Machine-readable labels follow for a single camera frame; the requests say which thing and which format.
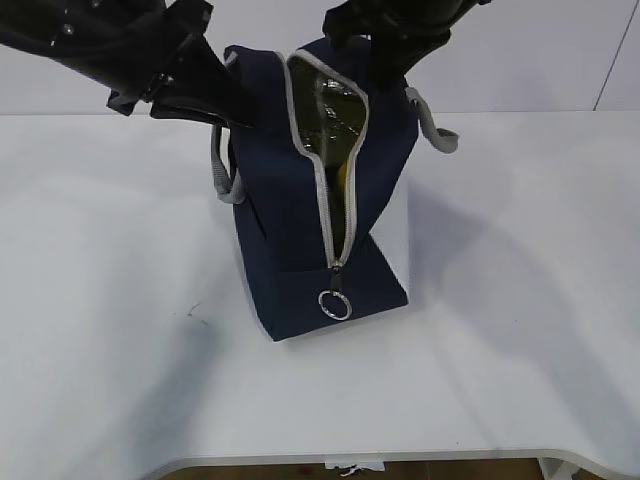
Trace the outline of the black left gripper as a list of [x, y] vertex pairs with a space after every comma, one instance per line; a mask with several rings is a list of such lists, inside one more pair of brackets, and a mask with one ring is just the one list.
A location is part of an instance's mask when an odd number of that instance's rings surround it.
[[253, 127], [257, 99], [203, 38], [212, 12], [207, 1], [3, 1], [1, 44], [108, 87], [107, 106], [126, 116], [153, 100], [177, 54], [151, 118]]

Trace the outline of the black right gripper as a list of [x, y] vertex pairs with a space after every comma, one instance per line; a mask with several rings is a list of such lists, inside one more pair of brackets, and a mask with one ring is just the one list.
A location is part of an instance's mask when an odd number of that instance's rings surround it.
[[435, 49], [435, 38], [489, 1], [346, 1], [329, 9], [323, 33], [335, 46], [351, 36], [371, 39], [369, 76], [386, 90]]

